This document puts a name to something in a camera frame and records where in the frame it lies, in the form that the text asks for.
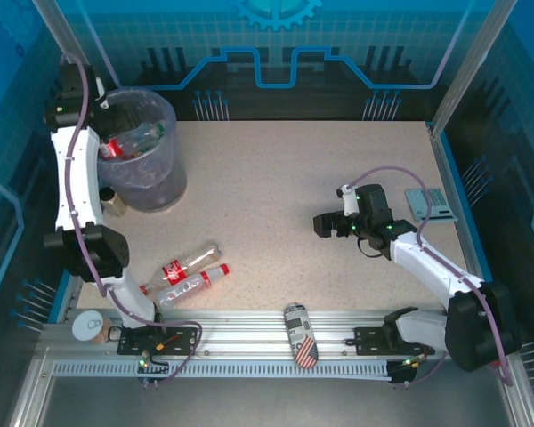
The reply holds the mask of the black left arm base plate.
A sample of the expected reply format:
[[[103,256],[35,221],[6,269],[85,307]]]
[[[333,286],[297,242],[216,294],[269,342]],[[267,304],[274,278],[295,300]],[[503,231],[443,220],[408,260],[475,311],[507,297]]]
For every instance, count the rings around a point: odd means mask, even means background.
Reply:
[[[122,356],[187,356],[197,338],[197,328],[171,327],[166,330],[154,326],[124,328],[117,341],[117,354]]]

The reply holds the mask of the newspaper print flag pouch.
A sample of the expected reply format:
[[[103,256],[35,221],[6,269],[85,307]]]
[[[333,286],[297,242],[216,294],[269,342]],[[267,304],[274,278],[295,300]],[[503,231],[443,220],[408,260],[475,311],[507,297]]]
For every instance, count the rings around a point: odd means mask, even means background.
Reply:
[[[307,309],[301,303],[290,303],[284,310],[284,320],[296,364],[302,369],[314,368],[319,350]]]

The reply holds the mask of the tin can white lid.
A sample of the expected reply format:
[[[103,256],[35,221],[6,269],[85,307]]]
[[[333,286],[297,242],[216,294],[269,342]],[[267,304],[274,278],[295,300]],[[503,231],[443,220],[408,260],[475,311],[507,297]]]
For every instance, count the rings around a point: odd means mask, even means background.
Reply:
[[[86,310],[73,321],[71,331],[80,342],[105,343],[109,340],[111,321],[97,310]]]

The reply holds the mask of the bin with plastic liner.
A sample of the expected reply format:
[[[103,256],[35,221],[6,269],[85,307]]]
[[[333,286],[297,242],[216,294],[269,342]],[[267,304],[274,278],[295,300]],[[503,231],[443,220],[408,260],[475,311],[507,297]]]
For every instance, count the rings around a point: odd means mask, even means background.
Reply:
[[[101,180],[117,192],[127,205],[137,211],[157,212],[176,203],[187,187],[187,174],[177,138],[177,120],[173,106],[150,90],[120,89],[108,94],[111,107],[131,104],[138,114],[136,128],[144,122],[164,120],[165,132],[157,141],[127,144],[125,133],[109,135],[116,139],[124,154],[97,161]]]

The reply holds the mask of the white label bottle red cap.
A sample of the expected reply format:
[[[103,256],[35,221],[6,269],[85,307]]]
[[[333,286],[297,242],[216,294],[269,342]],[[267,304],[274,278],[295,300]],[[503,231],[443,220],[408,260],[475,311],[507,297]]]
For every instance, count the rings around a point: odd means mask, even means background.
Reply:
[[[178,284],[160,291],[156,297],[156,305],[162,311],[172,310],[180,302],[210,289],[213,284],[229,273],[230,268],[226,263],[196,273]]]

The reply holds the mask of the brown jar black lid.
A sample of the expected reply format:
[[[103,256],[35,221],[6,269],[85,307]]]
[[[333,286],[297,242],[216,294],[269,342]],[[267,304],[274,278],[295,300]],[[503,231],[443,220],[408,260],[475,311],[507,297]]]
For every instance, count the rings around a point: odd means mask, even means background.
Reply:
[[[101,188],[99,197],[101,205],[108,214],[116,217],[123,217],[125,215],[127,205],[111,187]]]

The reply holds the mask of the aluminium rail frame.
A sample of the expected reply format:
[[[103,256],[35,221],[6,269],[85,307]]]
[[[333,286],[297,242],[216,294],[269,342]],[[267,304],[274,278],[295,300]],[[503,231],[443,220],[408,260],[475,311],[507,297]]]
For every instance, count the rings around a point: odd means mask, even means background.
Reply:
[[[387,310],[308,310],[320,360],[356,359],[344,343],[359,326],[381,326]],[[203,336],[193,360],[290,360],[290,345],[281,310],[179,310],[173,321],[194,320]],[[80,342],[71,322],[48,324],[39,335],[35,355],[50,359],[115,359],[117,343]]]

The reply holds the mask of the black controller board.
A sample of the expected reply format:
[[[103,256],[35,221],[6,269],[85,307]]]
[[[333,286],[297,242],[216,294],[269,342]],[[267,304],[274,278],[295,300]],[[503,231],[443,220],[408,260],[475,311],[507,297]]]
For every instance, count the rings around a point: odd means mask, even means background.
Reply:
[[[388,360],[386,364],[390,383],[393,385],[411,383],[417,376],[419,363],[413,359]]]
[[[170,365],[156,361],[151,355],[144,355],[137,362],[135,374],[144,387],[156,385],[170,375]]]

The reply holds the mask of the grey calculator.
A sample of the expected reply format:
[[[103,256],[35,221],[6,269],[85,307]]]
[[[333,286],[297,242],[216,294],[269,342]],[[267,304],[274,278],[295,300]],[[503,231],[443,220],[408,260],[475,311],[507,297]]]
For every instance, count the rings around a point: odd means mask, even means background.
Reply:
[[[431,212],[429,222],[456,222],[450,205],[440,188],[429,188],[429,198],[431,199]],[[409,204],[412,218],[416,222],[422,222],[427,214],[427,196],[422,189],[406,189],[405,197]]]

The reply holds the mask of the cola bottle brown residue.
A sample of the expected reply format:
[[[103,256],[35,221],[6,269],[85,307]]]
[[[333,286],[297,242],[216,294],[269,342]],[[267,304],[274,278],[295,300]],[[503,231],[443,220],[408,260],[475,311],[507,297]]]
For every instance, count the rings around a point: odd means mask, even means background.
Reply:
[[[218,245],[199,248],[192,254],[174,259],[157,269],[150,280],[140,285],[140,290],[144,295],[153,297],[163,289],[177,285],[184,279],[218,262],[221,257],[222,252]]]

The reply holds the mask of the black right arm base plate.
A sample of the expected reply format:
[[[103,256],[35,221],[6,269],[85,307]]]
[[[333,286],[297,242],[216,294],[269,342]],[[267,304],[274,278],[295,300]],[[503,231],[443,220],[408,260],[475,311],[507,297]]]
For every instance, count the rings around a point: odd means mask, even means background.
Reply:
[[[357,327],[353,332],[358,356],[417,356],[423,351],[430,356],[436,353],[431,347],[404,342],[397,333],[385,327]]]

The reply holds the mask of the aluminium frame post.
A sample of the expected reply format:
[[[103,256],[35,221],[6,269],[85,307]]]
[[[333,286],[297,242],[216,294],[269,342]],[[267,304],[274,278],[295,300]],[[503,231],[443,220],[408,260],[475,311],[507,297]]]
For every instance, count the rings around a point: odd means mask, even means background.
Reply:
[[[84,0],[31,0],[62,53],[91,65],[108,90],[121,88],[116,71],[85,9]]]
[[[433,117],[430,126],[432,140],[440,139],[441,133],[455,113],[458,104],[465,96],[479,68],[486,60],[490,49],[505,26],[517,2],[518,0],[494,1],[493,6],[482,23],[476,38],[473,40],[455,78]]]

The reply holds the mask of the clear bottle green cap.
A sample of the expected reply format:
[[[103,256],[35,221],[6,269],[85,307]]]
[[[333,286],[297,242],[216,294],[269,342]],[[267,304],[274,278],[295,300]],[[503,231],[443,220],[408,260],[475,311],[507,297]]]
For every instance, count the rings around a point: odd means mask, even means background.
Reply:
[[[137,128],[125,133],[123,140],[127,144],[141,144],[145,141],[157,141],[165,132],[165,124],[166,122],[164,120],[155,123],[141,123]]]

